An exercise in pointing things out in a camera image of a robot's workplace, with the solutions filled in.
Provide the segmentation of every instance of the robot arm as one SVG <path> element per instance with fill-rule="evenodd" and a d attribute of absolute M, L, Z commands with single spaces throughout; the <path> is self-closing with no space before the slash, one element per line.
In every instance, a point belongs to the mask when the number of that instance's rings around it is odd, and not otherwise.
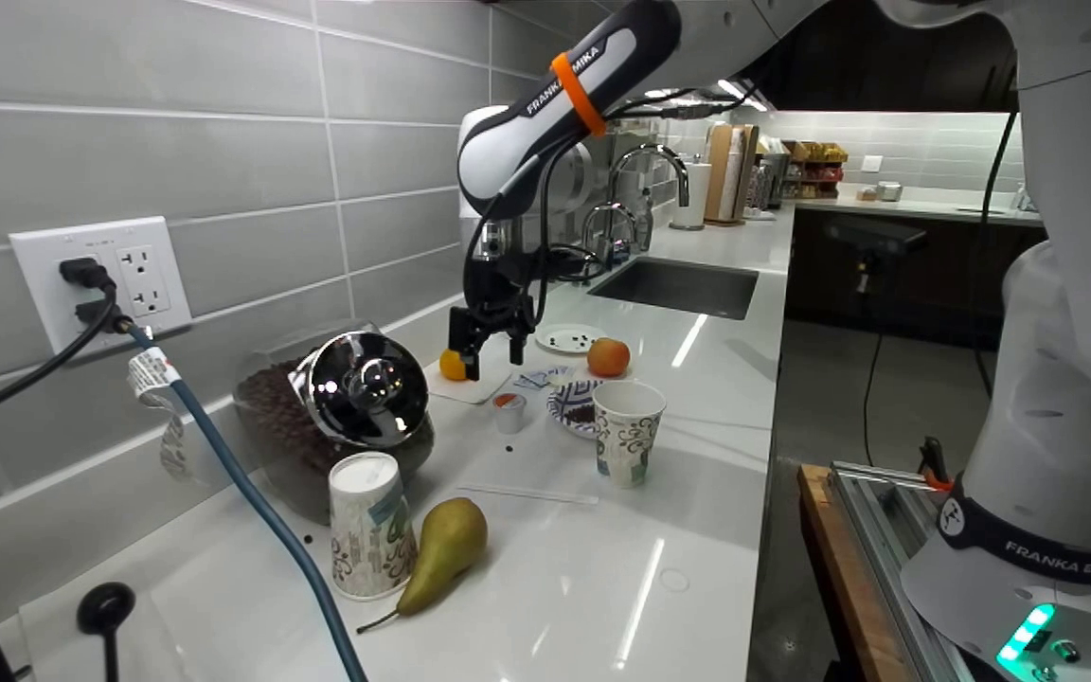
<path fill-rule="evenodd" d="M 513 364 L 533 335 L 529 257 L 508 238 L 508 224 L 533 204 L 546 162 L 591 133 L 644 89 L 714 82 L 748 67 L 780 36 L 760 7 L 775 0 L 633 0 L 601 19 L 575 49 L 552 58 L 538 91 L 504 111 L 465 116 L 460 140 L 460 191 L 480 215 L 465 248 L 465 306 L 452 311 L 452 350 L 479 379 L 489 335 L 513 335 Z M 821 0 L 787 0 L 801 19 Z"/>

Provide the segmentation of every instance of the paper cup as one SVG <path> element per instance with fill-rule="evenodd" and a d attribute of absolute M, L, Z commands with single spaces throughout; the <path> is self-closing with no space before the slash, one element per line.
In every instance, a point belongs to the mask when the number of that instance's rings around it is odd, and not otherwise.
<path fill-rule="evenodd" d="M 525 425 L 525 397 L 524 396 L 496 396 L 494 397 L 500 432 L 520 432 Z"/>
<path fill-rule="evenodd" d="M 662 416 L 662 397 L 638 379 L 599 382 L 595 406 L 595 469 L 616 485 L 644 485 Z"/>
<path fill-rule="evenodd" d="M 416 557 L 399 460 L 357 451 L 331 468 L 331 567 L 344 595 L 394 593 Z"/>

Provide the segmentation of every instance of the white countertop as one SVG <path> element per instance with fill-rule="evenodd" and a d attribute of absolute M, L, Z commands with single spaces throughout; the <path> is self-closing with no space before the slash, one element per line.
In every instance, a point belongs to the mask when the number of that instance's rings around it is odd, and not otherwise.
<path fill-rule="evenodd" d="M 669 403 L 644 489 L 601 481 L 591 444 L 546 406 L 504 436 L 486 406 L 433 397 L 436 447 L 408 502 L 421 518 L 442 495 L 472 495 L 494 528 L 489 562 L 436 611 L 357 638 L 366 680 L 748 680 L 787 244 L 787 214 L 748 226 L 654 230 L 661 257 L 758 269 L 744 321 L 568 284 L 551 292 L 543 329 L 581 321 L 629 340 L 633 377 Z M 525 366 L 551 364 L 581 373 L 575 358 L 525 350 Z M 315 533 L 311 552 L 325 567 L 325 531 L 294 512 L 288 518 Z M 38 682 L 100 682 L 100 641 L 71 632 L 71 611 L 104 581 L 142 593 L 120 630 L 128 682 L 344 680 L 302 581 L 234 494 L 30 601 L 23 632 Z M 357 630 L 394 598 L 337 601 Z"/>
<path fill-rule="evenodd" d="M 979 224 L 983 195 L 966 191 L 926 191 L 908 187 L 897 201 L 861 201 L 861 187 L 840 181 L 836 197 L 803 197 L 801 207 L 807 214 L 864 214 L 864 215 L 919 215 L 919 219 L 946 219 L 946 224 Z M 1037 214 L 1024 214 L 1010 204 L 1007 195 L 998 195 L 988 207 L 993 226 L 1042 226 Z"/>

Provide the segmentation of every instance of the green light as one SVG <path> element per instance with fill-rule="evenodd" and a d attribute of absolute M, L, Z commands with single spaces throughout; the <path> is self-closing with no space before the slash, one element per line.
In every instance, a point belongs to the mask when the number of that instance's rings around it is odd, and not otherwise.
<path fill-rule="evenodd" d="M 1054 601 L 1042 601 L 1028 614 L 1028 624 L 1042 630 L 1054 619 Z"/>
<path fill-rule="evenodd" d="M 1005 641 L 998 663 L 1010 675 L 1010 680 L 1028 680 L 1028 663 L 1024 651 L 1028 643 L 1054 622 L 1054 601 L 1037 601 L 1028 622 Z"/>
<path fill-rule="evenodd" d="M 1018 630 L 1010 632 L 1010 641 L 1014 641 L 1014 643 L 1029 643 L 1029 641 L 1033 641 L 1033 630 L 1018 624 Z"/>

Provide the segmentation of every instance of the dark cabinet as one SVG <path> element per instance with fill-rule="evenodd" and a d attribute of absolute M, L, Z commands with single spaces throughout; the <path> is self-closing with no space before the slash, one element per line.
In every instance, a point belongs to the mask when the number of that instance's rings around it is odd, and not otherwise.
<path fill-rule="evenodd" d="M 904 29 L 874 0 L 830 0 L 748 76 L 780 111 L 1010 111 L 1014 101 L 1014 49 L 998 19 Z"/>
<path fill-rule="evenodd" d="M 1033 244 L 1042 226 L 1014 224 L 955 224 L 955 219 L 890 219 L 926 230 L 890 272 L 874 276 L 871 306 L 855 297 L 861 269 L 855 249 L 830 238 L 832 224 L 861 219 L 855 214 L 794 214 L 792 272 L 787 272 L 787 318 L 887 329 L 946 345 L 998 350 L 1005 303 L 1000 284 L 1007 267 Z"/>

